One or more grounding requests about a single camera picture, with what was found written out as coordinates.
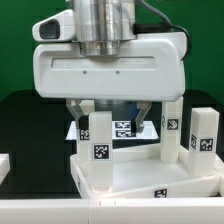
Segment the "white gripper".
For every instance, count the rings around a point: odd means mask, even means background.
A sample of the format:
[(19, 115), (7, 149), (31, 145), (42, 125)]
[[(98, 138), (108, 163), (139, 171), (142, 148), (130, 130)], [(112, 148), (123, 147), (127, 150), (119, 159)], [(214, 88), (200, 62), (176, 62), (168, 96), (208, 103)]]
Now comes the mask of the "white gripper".
[(182, 32), (141, 34), (120, 45), (117, 56), (84, 57), (77, 43), (41, 44), (34, 51), (36, 91), (67, 99), (78, 129), (89, 128), (89, 116), (76, 99), (138, 101), (131, 134), (142, 133), (150, 101), (175, 101), (185, 91)]

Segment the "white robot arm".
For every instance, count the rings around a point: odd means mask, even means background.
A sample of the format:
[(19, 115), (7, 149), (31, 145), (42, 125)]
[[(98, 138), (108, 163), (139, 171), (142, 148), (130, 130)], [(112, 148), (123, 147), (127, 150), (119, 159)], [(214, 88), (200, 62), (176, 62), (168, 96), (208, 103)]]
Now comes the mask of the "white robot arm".
[(153, 102), (178, 100), (185, 91), (188, 32), (164, 18), (138, 24), (135, 4), (144, 0), (68, 0), (56, 15), (36, 23), (34, 83), (43, 97), (73, 99), (71, 112), (83, 121), (79, 101), (135, 101), (140, 109), (131, 131), (143, 131)]

